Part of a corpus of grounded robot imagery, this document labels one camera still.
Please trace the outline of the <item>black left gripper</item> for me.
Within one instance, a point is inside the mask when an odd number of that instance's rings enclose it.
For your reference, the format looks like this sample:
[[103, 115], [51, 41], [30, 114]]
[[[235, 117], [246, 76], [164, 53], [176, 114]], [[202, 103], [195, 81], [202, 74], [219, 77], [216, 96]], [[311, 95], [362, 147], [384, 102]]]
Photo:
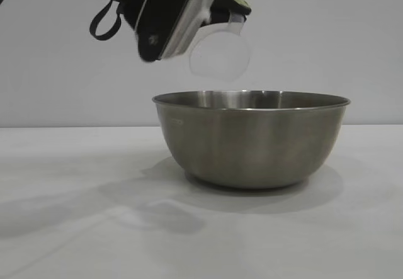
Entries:
[[251, 14], [245, 0], [144, 0], [135, 23], [140, 58], [170, 59], [186, 52], [199, 28], [230, 14]]

